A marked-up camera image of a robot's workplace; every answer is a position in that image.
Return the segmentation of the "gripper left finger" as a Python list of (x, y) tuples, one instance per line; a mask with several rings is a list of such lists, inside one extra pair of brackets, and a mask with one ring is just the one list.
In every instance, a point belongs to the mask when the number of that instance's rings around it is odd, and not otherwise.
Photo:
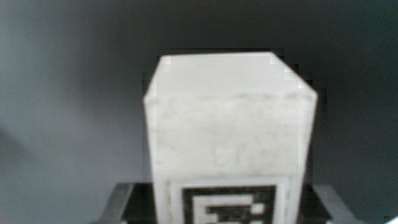
[(156, 224), (151, 183), (119, 183), (94, 224)]

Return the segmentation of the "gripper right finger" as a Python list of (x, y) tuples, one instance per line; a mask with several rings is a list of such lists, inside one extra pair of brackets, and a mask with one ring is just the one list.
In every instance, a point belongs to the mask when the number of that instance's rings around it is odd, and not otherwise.
[(355, 216), (330, 185), (305, 185), (300, 224), (355, 224)]

